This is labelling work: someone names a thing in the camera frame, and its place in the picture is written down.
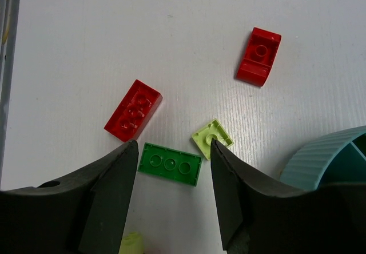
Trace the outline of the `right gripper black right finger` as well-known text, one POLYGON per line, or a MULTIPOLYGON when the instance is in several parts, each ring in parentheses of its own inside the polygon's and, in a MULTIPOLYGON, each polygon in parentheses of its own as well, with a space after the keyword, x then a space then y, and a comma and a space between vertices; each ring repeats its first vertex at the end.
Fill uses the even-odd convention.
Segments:
POLYGON ((228 253, 364 253, 365 185, 305 191, 210 146, 214 196, 228 253))

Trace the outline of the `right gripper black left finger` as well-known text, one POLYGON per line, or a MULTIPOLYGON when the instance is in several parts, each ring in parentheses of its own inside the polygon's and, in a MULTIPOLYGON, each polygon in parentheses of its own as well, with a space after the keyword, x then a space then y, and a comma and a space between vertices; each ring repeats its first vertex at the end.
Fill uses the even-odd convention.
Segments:
POLYGON ((2 253, 118 253, 132 196, 138 144, 38 187, 1 192, 2 253))

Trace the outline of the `green lego plate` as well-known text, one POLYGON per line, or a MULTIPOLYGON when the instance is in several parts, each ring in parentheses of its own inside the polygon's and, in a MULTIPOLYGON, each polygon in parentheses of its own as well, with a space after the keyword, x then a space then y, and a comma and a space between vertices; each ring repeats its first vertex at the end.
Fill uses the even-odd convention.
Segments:
POLYGON ((196 186, 201 164, 201 156, 147 142, 143 148, 138 171, 196 186))

